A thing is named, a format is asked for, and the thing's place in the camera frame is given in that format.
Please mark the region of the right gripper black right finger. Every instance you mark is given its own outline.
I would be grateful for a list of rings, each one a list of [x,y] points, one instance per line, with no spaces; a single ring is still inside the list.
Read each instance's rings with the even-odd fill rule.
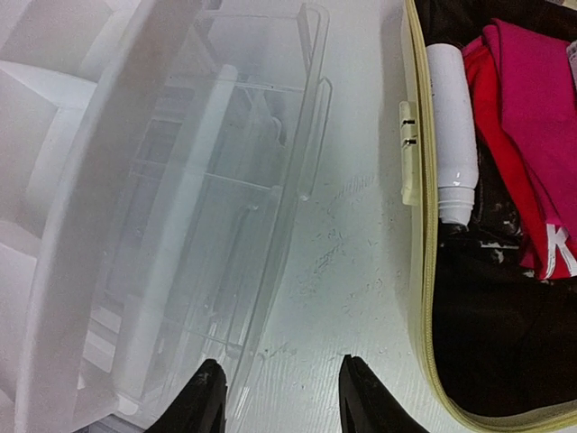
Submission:
[[[342,432],[427,433],[359,356],[343,358],[339,378]]]

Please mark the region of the pale yellow hard-shell suitcase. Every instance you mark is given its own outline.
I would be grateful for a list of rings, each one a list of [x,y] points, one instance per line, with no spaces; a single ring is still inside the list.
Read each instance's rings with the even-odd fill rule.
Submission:
[[[576,424],[576,274],[541,280],[522,265],[520,216],[475,123],[470,222],[439,217],[426,47],[447,43],[463,55],[495,19],[567,41],[576,92],[575,2],[405,2],[408,99],[399,122],[401,195],[413,217],[408,322],[426,379],[455,419],[485,432],[553,431]]]

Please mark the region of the red t-shirt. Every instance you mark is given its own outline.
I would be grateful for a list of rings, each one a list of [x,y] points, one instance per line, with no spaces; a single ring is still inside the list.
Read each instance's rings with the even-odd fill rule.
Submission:
[[[521,263],[576,274],[576,92],[569,43],[493,20],[463,49],[474,123],[518,210]]]

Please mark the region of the white plastic drawer organizer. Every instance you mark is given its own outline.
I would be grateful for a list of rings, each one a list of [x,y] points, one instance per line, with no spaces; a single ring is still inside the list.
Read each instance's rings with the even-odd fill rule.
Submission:
[[[329,15],[1,4],[1,429],[133,431],[207,360],[239,431],[322,150]]]

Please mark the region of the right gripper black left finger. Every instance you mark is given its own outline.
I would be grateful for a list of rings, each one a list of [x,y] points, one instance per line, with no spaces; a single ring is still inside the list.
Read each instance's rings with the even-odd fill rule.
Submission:
[[[225,432],[226,396],[223,368],[207,359],[146,433]]]

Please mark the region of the white cylindrical bottle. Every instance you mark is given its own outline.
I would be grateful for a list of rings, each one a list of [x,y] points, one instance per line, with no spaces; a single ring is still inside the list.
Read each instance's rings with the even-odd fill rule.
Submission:
[[[472,103],[461,51],[447,43],[426,47],[434,109],[439,217],[467,226],[479,180]]]

